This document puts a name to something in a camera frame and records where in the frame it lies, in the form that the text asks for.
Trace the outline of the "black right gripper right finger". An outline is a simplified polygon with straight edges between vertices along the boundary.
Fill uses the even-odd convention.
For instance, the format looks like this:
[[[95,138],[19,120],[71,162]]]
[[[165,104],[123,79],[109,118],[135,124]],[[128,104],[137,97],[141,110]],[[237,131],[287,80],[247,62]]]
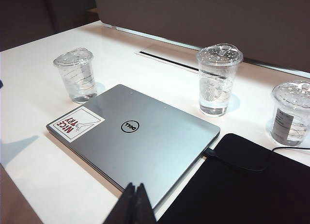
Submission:
[[[133,223],[156,224],[156,218],[143,183],[137,187],[135,194]]]

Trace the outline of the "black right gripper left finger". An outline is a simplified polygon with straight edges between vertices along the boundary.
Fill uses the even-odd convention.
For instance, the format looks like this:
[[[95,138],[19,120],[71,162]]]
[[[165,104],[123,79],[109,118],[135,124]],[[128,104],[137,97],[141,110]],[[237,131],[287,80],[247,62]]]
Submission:
[[[130,182],[123,194],[107,216],[104,224],[130,224],[132,223],[133,200],[135,186]]]

